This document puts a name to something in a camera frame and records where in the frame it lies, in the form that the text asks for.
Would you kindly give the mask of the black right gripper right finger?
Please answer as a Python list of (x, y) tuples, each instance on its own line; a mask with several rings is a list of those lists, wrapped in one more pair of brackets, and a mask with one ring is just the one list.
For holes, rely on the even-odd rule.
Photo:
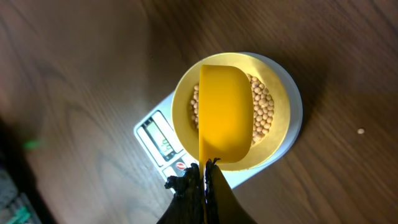
[(216, 162), (209, 159), (205, 166), (206, 222), (208, 224), (255, 224), (243, 209)]

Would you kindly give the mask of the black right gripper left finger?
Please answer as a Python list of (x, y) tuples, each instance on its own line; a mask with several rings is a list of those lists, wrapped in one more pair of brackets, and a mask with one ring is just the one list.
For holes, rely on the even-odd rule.
[(191, 167), (186, 168), (182, 177), (168, 177), (164, 187), (174, 189), (175, 193), (157, 224), (204, 223), (204, 191), (201, 184), (200, 168), (197, 164), (191, 164)]

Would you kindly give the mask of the yellow plastic measuring scoop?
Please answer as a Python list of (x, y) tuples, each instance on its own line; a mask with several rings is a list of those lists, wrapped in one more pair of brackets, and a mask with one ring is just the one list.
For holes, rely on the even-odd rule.
[(232, 66), (203, 65), (198, 101), (199, 167), (208, 160), (242, 160), (252, 141), (253, 99), (246, 74)]

